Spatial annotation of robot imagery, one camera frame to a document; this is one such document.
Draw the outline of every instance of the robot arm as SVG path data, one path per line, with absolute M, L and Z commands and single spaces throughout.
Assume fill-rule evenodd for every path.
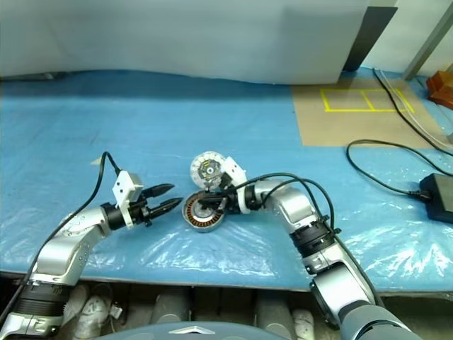
M 63 320 L 63 307 L 77 284 L 94 246 L 112 231 L 151 221 L 176 207 L 181 198 L 148 208 L 147 199 L 173 188 L 161 184 L 145 190 L 135 174 L 121 171 L 113 186 L 117 205 L 82 210 L 41 249 L 30 280 L 0 331 L 0 340 L 12 334 L 48 337 Z
M 265 194 L 278 182 L 260 181 L 251 206 L 258 207 Z M 273 211 L 302 256 L 307 272 L 313 275 L 310 288 L 325 320 L 339 327 L 344 340 L 420 339 L 392 313 L 377 305 L 372 289 L 334 232 L 319 216 L 308 198 L 298 189 L 283 186 L 266 203 Z
M 197 209 L 185 207 L 184 214 L 192 214 L 191 218 L 186 218 L 188 222 L 196 220 L 197 211 L 205 214 L 204 220 L 207 220 L 207 213 L 222 216 L 224 212 L 249 213 L 261 208 L 273 212 L 301 254 L 305 269 L 313 276 L 310 288 L 324 319 L 340 328 L 343 340 L 420 340 L 392 313 L 378 306 L 369 281 L 327 225 L 328 218 L 320 216 L 300 190 L 290 185 L 274 190 L 281 181 L 264 180 L 241 185 L 246 182 L 245 171 L 232 160 L 225 161 L 222 157 L 220 162 L 217 168 L 222 169 L 219 174 L 222 179 L 217 182 L 223 184 L 217 191 L 201 186 L 205 192 L 191 196 L 194 201 L 189 208 L 197 206 Z M 207 178 L 203 171 L 196 174 L 199 183 Z M 241 190 L 234 191 L 238 185 Z M 217 226 L 221 219 L 213 220 L 212 225 Z

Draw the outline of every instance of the cardboard sheet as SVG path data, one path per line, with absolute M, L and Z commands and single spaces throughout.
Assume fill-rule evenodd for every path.
M 437 139 L 447 142 L 409 85 L 401 80 L 390 82 L 418 122 Z M 337 147 L 368 138 L 410 147 L 431 147 L 401 119 L 375 79 L 340 79 L 334 85 L 293 86 L 292 93 L 303 145 Z M 407 116 L 406 109 L 397 103 Z

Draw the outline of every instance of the white disc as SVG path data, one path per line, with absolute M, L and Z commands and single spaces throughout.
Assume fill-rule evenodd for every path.
M 196 156 L 190 165 L 190 177 L 204 190 L 215 190 L 222 181 L 222 164 L 225 157 L 214 151 L 206 151 Z

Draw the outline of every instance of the metal bracket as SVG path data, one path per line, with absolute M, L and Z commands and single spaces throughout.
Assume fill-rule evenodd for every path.
M 122 170 L 116 178 L 115 185 L 113 186 L 113 195 L 115 195 L 117 207 L 121 211 L 122 218 L 125 221 L 126 227 L 131 229 L 134 223 L 129 214 L 129 204 L 134 202 L 142 193 L 143 184 L 136 174 Z

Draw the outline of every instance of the power cord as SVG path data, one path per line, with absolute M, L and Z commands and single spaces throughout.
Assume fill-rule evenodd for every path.
M 419 135 L 420 137 L 422 137 L 429 145 L 431 145 L 432 147 L 434 147 L 436 150 L 444 153 L 444 154 L 447 154 L 451 157 L 453 157 L 453 153 L 451 152 L 448 152 L 447 150 L 441 148 L 441 147 L 438 147 L 432 140 L 430 140 L 429 137 L 425 136 L 421 131 L 419 131 L 419 129 L 410 121 L 408 120 L 404 115 L 403 113 L 400 111 L 398 105 L 396 104 L 395 102 L 395 99 L 394 97 L 391 95 L 391 92 L 390 90 L 387 88 L 387 86 L 382 82 L 381 78 L 377 75 L 376 73 L 376 69 L 373 69 L 373 75 L 376 77 L 377 81 L 381 84 L 381 87 L 385 90 L 385 92 L 387 93 L 387 95 L 389 96 L 389 99 L 391 101 L 391 103 L 394 105 L 394 108 L 396 110 L 396 112 L 398 113 L 398 115 L 401 117 L 402 120 L 404 120 L 404 122 L 409 125 L 412 130 L 414 130 L 417 135 Z
M 85 209 L 93 201 L 93 199 L 96 197 L 96 195 L 98 194 L 99 188 L 101 187 L 102 178 L 104 176 L 105 158 L 108 158 L 108 160 L 112 164 L 116 175 L 118 175 L 120 173 L 121 169 L 120 169 L 120 167 L 118 167 L 118 165 L 113 160 L 112 155 L 109 152 L 102 153 L 101 163 L 99 165 L 98 180 L 96 181 L 96 185 L 94 187 L 94 190 L 93 190 L 91 196 L 88 198 L 88 200 L 86 200 L 86 202 L 84 204 L 82 204 L 72 214 L 70 214 L 67 218 L 65 218 L 58 225 L 58 227 L 47 237 L 47 239 L 42 243 L 41 247 L 38 249 L 38 252 L 36 253 L 35 258 L 33 259 L 32 263 L 30 265 L 30 268 L 28 269 L 27 273 L 23 277 L 22 282 L 17 287 L 13 297 L 10 299 L 10 301 L 6 305 L 6 307 L 3 310 L 3 312 L 0 314 L 0 325 L 2 325 L 4 323 L 4 321 L 5 321 L 6 317 L 8 316 L 9 312 L 13 309 L 14 303 L 16 303 L 19 295 L 22 293 L 22 289 L 25 287 L 25 285 L 27 284 L 28 280 L 30 279 L 31 274 L 33 273 L 33 268 L 35 267 L 35 264 L 38 261 L 38 257 L 39 257 L 39 254 L 40 254 L 42 248 L 44 248 L 46 243 L 48 243 L 70 220 L 72 220 L 74 218 L 74 216 L 76 216 L 83 209 Z
M 385 188 L 387 188 L 389 190 L 395 191 L 396 193 L 402 193 L 402 194 L 405 194 L 405 195 L 408 195 L 408 196 L 411 196 L 411 197 L 414 197 L 414 198 L 418 198 L 418 199 L 421 199 L 421 200 L 429 200 L 430 199 L 430 196 L 429 196 L 428 193 L 424 193 L 424 192 L 421 192 L 421 191 L 407 191 L 407 190 L 394 188 L 393 186 L 390 186 L 389 184 L 384 183 L 383 181 L 380 181 L 379 179 L 377 179 L 376 177 L 371 175 L 369 172 L 366 172 L 364 169 L 360 168 L 357 165 L 357 163 L 355 163 L 352 160 L 352 157 L 351 157 L 351 154 L 350 154 L 350 149 L 354 145 L 362 145 L 362 144 L 391 145 L 392 147 L 400 147 L 401 149 L 406 149 L 406 150 L 408 150 L 410 152 L 413 152 L 414 154 L 417 154 L 419 157 L 423 158 L 430 166 L 432 166 L 434 169 L 438 170 L 442 174 L 447 175 L 447 176 L 453 176 L 453 173 L 445 171 L 444 169 L 440 168 L 433 161 L 431 161 L 429 158 L 427 158 L 424 154 L 422 154 L 421 152 L 419 152 L 418 150 L 416 150 L 416 149 L 414 149 L 412 147 L 408 147 L 407 145 L 393 143 L 393 142 L 386 142 L 384 140 L 354 140 L 351 143 L 349 143 L 348 146 L 346 147 L 346 157 L 348 158 L 348 161 L 352 165 L 352 167 L 354 169 L 356 169 L 357 171 L 359 171 L 360 173 L 362 173 L 363 175 L 365 175 L 366 177 L 368 177 L 369 179 L 375 181 L 379 185 L 381 185 L 381 186 L 383 186 L 383 187 L 385 187 Z
M 268 178 L 272 178 L 272 177 L 290 177 L 292 179 L 289 180 L 289 181 L 285 181 L 285 182 L 282 182 L 282 183 L 278 184 L 271 191 L 269 191 L 269 193 L 263 199 L 262 206 L 266 202 L 266 200 L 270 197 L 270 195 L 272 195 L 277 189 L 282 188 L 283 186 L 286 186 L 287 184 L 290 184 L 290 183 L 300 182 L 300 184 L 302 184 L 305 187 L 307 193 L 309 194 L 310 199 L 311 199 L 311 201 L 313 203 L 313 206 L 314 206 L 318 216 L 323 216 L 321 211 L 319 210 L 319 205 L 316 202 L 316 199 L 314 197 L 313 192 L 311 191 L 310 187 L 307 186 L 306 183 L 310 183 L 311 185 L 317 187 L 320 190 L 320 192 L 323 194 L 323 196 L 326 199 L 326 202 L 328 204 L 330 218 L 331 218 L 331 223 L 330 224 L 328 224 L 326 222 L 327 228 L 329 228 L 330 232 L 334 235 L 333 237 L 335 238 L 337 243 L 344 249 L 345 253 L 351 258 L 351 261 L 357 267 L 358 271 L 360 272 L 360 274 L 364 278 L 365 282 L 368 284 L 369 289 L 371 290 L 371 292 L 372 292 L 372 294 L 374 296 L 374 300 L 375 300 L 376 304 L 378 306 L 381 306 L 381 307 L 385 308 L 384 301 L 382 301 L 381 297 L 377 293 L 376 288 L 374 287 L 373 283 L 369 279 L 368 275 L 365 273 L 365 271 L 363 270 L 361 265 L 358 263 L 358 261 L 354 257 L 354 255 L 352 255 L 350 250 L 346 247 L 346 245 L 343 243 L 343 241 L 337 235 L 337 231 L 335 230 L 335 210 L 334 210 L 334 207 L 333 207 L 333 203 L 332 203 L 332 200 L 331 200 L 330 196 L 327 194 L 327 191 L 323 188 L 323 186 L 321 184 L 319 184 L 319 183 L 317 183 L 317 182 L 315 182 L 315 181 L 313 181 L 311 179 L 300 178 L 300 177 L 298 177 L 298 176 L 296 176 L 294 174 L 291 174 L 291 173 L 276 172 L 276 173 L 266 174 L 266 175 L 262 175 L 262 176 L 258 176 L 258 177 L 252 178 L 251 180 L 248 180 L 248 181 L 246 181 L 244 183 L 241 183 L 240 185 L 238 185 L 238 186 L 236 186 L 236 187 L 234 187 L 232 189 L 233 190 L 237 190 L 237 189 L 243 188 L 244 186 L 247 186 L 249 184 L 253 184 L 253 183 L 256 183 L 258 181 L 262 181 L 264 179 L 268 179 Z

